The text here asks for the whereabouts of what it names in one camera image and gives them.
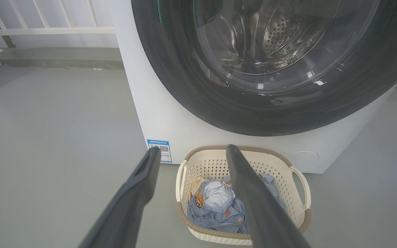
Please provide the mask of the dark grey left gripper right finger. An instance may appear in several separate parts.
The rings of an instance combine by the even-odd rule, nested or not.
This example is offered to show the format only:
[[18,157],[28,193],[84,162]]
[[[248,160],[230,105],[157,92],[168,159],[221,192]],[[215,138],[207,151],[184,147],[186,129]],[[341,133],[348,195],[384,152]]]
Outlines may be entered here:
[[244,204],[253,248],[311,248],[236,145],[226,148],[233,190]]

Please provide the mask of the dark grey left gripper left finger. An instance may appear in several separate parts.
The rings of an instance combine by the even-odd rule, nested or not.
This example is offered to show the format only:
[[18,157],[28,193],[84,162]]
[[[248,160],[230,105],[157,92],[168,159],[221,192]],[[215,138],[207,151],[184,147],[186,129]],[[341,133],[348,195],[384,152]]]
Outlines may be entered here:
[[155,192],[160,163],[161,150],[148,149],[78,248],[135,248],[144,207]]

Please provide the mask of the blue denim garment orange print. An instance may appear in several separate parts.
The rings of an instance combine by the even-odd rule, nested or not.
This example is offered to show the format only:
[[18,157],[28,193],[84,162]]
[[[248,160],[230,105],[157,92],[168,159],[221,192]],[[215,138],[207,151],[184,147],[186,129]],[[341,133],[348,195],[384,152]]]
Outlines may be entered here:
[[220,232],[250,234],[247,214],[233,190],[230,176],[210,178],[201,186],[203,203],[190,197],[186,216],[193,224]]

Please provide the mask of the grey garment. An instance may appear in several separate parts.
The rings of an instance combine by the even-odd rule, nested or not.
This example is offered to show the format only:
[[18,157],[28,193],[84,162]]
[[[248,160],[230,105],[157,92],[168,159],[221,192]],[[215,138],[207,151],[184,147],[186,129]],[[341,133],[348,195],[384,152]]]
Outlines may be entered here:
[[191,191],[190,191],[190,197],[192,198],[193,196],[196,196],[198,201],[203,203],[203,195],[202,195],[202,190],[201,186],[205,182],[205,179],[201,177],[197,177],[192,181],[191,185]]

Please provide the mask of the round black washing machine door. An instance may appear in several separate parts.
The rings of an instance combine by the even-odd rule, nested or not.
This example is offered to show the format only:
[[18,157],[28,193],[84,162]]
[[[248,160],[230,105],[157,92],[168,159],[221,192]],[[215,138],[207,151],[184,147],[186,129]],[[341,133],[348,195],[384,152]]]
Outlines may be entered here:
[[397,83],[397,0],[131,0],[159,80],[229,132],[339,121]]

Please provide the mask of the cream perforated laundry basket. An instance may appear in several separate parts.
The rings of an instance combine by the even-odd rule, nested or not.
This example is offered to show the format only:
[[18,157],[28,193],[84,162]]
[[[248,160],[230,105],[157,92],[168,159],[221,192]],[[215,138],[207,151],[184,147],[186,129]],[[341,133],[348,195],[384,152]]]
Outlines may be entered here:
[[[247,146],[239,146],[239,149],[256,173],[274,179],[274,187],[284,202],[286,213],[299,231],[306,231],[312,218],[311,191],[303,173],[275,151]],[[192,235],[200,240],[226,245],[252,245],[249,234],[205,230],[186,217],[194,179],[223,179],[229,175],[225,146],[203,146],[192,150],[177,171],[175,197],[178,214]]]

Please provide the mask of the white front-load washing machine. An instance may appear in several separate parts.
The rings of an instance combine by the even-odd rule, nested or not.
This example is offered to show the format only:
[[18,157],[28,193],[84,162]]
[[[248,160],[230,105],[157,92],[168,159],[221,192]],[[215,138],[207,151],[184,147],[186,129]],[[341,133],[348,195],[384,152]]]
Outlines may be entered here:
[[324,173],[397,85],[353,114],[307,132],[284,136],[229,132],[189,112],[161,83],[142,47],[131,0],[108,0],[108,4],[145,144],[165,143],[163,162],[180,164],[195,148],[234,144],[276,151],[302,172]]

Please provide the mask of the white metal railing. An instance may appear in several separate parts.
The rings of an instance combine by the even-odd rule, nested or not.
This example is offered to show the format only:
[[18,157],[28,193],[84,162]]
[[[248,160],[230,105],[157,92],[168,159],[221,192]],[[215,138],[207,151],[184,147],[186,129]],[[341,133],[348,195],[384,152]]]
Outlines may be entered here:
[[107,0],[0,0],[0,52],[117,48]]

